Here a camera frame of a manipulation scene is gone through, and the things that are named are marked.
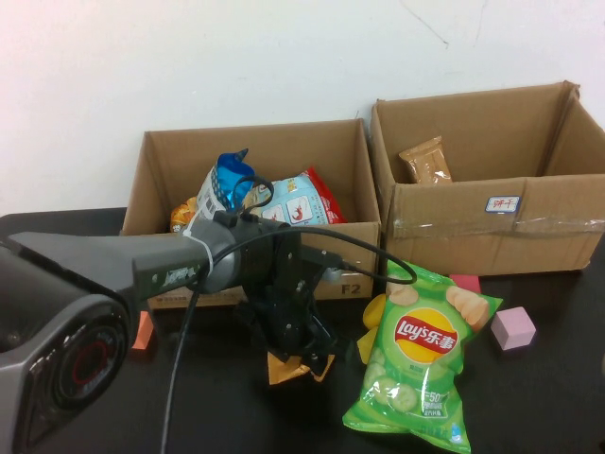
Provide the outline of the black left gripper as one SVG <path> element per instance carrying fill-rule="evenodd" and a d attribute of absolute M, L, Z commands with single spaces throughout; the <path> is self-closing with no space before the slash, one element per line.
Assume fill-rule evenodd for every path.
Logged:
<path fill-rule="evenodd" d="M 314 291 L 334 255 L 304 245 L 303 234 L 334 233 L 269 220 L 237 222 L 237 283 L 247 297 L 237 311 L 277 367 L 303 362 L 314 379 L 324 379 L 336 358 L 334 330 L 319 314 Z"/>

